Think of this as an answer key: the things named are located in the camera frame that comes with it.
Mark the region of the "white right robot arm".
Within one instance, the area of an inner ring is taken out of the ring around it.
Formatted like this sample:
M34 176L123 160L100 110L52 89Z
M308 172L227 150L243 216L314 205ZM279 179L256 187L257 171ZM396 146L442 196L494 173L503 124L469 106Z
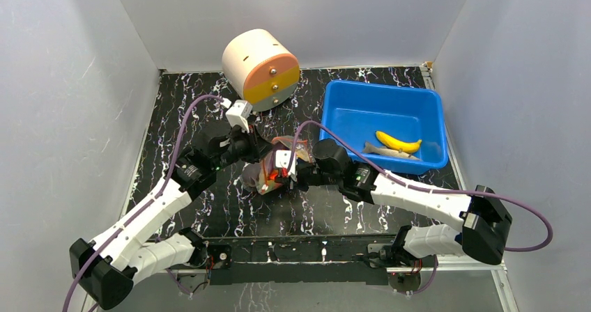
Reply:
M279 171L298 187L335 185L350 201L401 208L437 221L427 227L404 226L384 259L402 266L432 255L466 255L488 265L501 263L512 216L486 187L463 194L403 179L365 160L353 161L332 139L318 142L312 162L279 155Z

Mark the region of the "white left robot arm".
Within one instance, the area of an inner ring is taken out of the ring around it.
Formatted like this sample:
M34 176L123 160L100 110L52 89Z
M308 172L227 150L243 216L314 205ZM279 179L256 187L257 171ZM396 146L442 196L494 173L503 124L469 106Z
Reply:
M260 162L273 148L250 125L226 127L221 134L177 150L167 174L111 228L90 241L79 238L69 250L75 283L104 309L118 306L135 285L175 265L211 267L219 258L209 241L184 228L163 241L146 241L174 214L191 204L236 162Z

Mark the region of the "clear orange-zip bag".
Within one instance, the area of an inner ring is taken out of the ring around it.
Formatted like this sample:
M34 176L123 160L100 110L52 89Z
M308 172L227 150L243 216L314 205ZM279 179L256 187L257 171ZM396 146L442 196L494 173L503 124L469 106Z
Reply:
M293 145L293 136L276 136L272 139L272 150L258 163L246 163L240 175L240 181L244 189L249 192L257 192L265 195L279 189L282 184L275 182L280 170L275 166L276 152L290 150Z

